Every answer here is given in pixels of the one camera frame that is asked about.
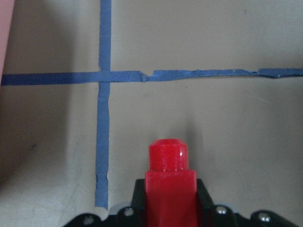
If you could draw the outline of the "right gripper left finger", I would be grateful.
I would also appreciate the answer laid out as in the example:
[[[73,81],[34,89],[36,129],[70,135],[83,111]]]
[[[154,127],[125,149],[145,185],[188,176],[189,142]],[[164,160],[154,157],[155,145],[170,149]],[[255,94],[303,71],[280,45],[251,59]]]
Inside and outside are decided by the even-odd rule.
[[[135,181],[131,207],[138,220],[138,227],[146,226],[145,200],[145,181],[144,179],[137,179]]]

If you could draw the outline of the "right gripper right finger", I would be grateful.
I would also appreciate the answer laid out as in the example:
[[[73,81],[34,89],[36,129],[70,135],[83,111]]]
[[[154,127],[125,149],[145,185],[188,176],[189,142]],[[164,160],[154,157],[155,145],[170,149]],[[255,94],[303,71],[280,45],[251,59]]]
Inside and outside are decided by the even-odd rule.
[[[203,181],[197,179],[197,226],[198,227],[213,227],[212,208],[214,202],[208,193]]]

